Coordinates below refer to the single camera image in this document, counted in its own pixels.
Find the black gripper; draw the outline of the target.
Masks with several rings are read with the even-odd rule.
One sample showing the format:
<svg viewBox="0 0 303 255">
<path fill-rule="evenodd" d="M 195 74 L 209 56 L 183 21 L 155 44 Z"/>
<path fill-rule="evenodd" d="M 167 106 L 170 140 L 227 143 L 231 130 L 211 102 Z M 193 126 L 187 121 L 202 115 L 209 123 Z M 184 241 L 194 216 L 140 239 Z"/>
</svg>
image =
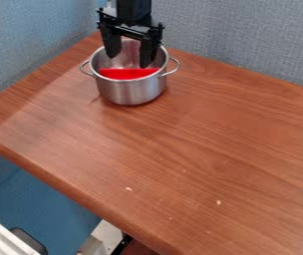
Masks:
<svg viewBox="0 0 303 255">
<path fill-rule="evenodd" d="M 122 51 L 122 36 L 142 40 L 140 67 L 154 61 L 163 35 L 163 23 L 152 18 L 152 0 L 107 0 L 98 10 L 99 28 L 107 55 Z"/>
</svg>

